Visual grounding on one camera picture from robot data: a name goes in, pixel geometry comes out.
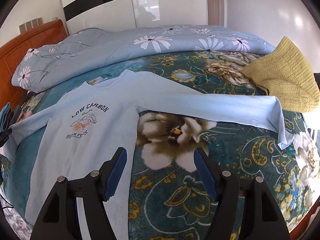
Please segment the folded grey garment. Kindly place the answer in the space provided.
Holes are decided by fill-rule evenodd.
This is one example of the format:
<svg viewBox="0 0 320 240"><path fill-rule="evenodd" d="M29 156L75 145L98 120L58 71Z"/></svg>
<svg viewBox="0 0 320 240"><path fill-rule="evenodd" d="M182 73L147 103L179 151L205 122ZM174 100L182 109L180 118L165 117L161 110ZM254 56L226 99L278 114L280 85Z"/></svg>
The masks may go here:
<svg viewBox="0 0 320 240"><path fill-rule="evenodd" d="M9 135L12 132L10 126L15 124L21 115L22 115L22 108L19 105L15 108L14 111L11 109L11 112L7 115L4 126L3 126L4 130L3 132L1 132L0 147L3 147L4 144L7 142L7 140L9 139Z"/></svg>

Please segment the teal floral bed blanket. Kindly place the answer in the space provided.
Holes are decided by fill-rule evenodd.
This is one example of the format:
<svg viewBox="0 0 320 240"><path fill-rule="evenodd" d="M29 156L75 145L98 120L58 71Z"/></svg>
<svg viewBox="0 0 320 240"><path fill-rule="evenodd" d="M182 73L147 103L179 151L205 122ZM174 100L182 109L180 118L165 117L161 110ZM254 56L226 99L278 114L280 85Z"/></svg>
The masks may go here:
<svg viewBox="0 0 320 240"><path fill-rule="evenodd" d="M319 153L289 89L318 93L297 49L72 58L3 155L32 157L9 197L60 239L287 239L319 198Z"/></svg>

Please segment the yellow knitted sweater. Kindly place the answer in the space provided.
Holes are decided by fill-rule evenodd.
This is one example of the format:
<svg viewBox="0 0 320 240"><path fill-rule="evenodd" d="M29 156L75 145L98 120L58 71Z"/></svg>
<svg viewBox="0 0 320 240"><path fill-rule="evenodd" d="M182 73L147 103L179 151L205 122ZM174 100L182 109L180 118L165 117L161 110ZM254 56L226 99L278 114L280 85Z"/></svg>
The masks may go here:
<svg viewBox="0 0 320 240"><path fill-rule="evenodd" d="M277 97L286 111L308 113L319 105L312 67L286 36L272 53L254 60L241 72L267 95Z"/></svg>

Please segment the light blue long-sleeve shirt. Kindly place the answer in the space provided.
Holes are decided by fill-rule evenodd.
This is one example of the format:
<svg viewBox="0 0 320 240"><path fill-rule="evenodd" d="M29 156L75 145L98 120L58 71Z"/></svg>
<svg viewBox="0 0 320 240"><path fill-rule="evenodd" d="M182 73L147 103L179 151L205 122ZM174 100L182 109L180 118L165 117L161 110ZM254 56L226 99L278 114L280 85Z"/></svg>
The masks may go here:
<svg viewBox="0 0 320 240"><path fill-rule="evenodd" d="M142 111L233 122L278 133L278 146L287 148L293 136L286 131L275 96L203 94L151 72L126 70L97 85L83 83L56 104L12 125L4 155L14 161L21 141L44 128L30 178L25 208L35 224L57 177L78 179L110 160L119 147L127 163L115 195L105 204L117 239L128 239L128 198L137 124Z"/></svg>

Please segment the light blue floral duvet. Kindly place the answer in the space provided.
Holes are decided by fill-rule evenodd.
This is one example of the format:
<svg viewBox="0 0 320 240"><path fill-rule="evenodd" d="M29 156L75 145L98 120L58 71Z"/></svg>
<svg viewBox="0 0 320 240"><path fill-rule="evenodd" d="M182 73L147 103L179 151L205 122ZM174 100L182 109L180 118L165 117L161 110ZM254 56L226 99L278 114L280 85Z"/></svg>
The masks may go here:
<svg viewBox="0 0 320 240"><path fill-rule="evenodd" d="M11 84L39 93L68 79L114 63L180 51L238 51L267 55L262 38L219 25L166 25L119 32L87 28L57 44L27 50Z"/></svg>

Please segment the white wardrobe with black stripe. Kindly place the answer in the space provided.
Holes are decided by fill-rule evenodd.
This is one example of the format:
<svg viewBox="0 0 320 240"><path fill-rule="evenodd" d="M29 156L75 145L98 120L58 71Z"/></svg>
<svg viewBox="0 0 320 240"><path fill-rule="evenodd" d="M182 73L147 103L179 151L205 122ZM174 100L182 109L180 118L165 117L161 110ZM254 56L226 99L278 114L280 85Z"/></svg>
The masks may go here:
<svg viewBox="0 0 320 240"><path fill-rule="evenodd" d="M159 25L207 25L207 0L62 0L68 31L122 31Z"/></svg>

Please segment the wall switch panel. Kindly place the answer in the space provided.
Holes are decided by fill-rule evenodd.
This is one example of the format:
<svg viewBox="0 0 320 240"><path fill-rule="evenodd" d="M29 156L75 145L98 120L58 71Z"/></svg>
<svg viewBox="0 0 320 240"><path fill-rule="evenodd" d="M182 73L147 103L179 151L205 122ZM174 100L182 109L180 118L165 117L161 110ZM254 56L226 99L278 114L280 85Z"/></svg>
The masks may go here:
<svg viewBox="0 0 320 240"><path fill-rule="evenodd" d="M25 22L23 23L22 25L19 26L19 31L20 33L25 33L26 31L28 30L31 30L35 27L38 27L39 25L42 25L43 24L43 18L36 18L36 19L33 19L31 21L28 21L28 22Z"/></svg>

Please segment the folded blue garment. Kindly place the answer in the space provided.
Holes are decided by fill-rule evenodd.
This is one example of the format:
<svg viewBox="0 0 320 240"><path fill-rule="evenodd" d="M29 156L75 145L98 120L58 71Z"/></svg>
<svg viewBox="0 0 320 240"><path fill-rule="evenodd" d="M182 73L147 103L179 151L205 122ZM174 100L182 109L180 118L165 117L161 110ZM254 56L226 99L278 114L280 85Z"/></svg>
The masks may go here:
<svg viewBox="0 0 320 240"><path fill-rule="evenodd" d="M1 110L1 125L0 125L0 130L1 132L3 132L4 128L4 123L6 120L7 115L11 112L11 107L10 107L10 103L8 102Z"/></svg>

